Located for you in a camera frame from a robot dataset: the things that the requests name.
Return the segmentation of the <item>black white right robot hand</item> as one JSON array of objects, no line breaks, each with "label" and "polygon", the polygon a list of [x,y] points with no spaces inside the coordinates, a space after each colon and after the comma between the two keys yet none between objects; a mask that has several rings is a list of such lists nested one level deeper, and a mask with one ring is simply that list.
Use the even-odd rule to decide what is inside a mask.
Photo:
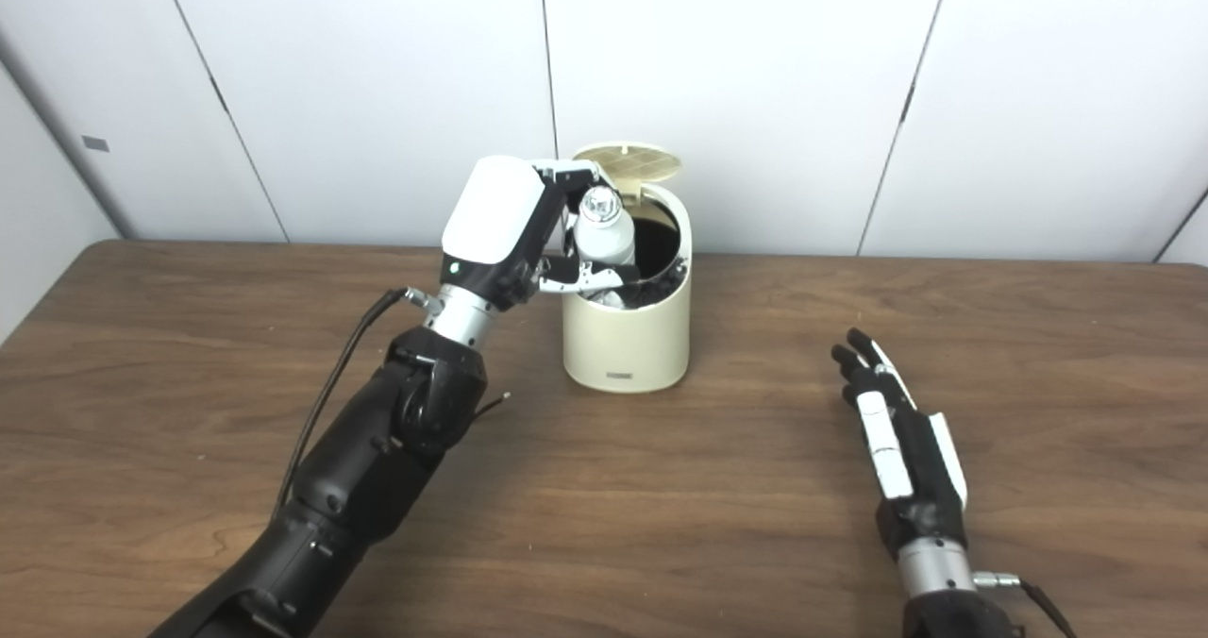
[{"label": "black white right robot hand", "polygon": [[856,327],[830,350],[846,381],[842,398],[856,411],[860,435],[879,485],[876,524],[887,552],[922,539],[966,546],[966,480],[948,419],[922,411],[879,342]]}]

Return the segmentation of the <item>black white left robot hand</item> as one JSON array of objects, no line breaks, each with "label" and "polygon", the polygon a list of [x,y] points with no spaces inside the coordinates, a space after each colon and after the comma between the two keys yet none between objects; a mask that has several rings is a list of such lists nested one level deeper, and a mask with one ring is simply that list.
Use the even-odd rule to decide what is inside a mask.
[{"label": "black white left robot hand", "polygon": [[480,158],[442,233],[440,282],[496,311],[538,292],[594,294],[643,284],[634,263],[588,260],[571,246],[548,255],[562,218],[592,188],[616,193],[591,160]]}]

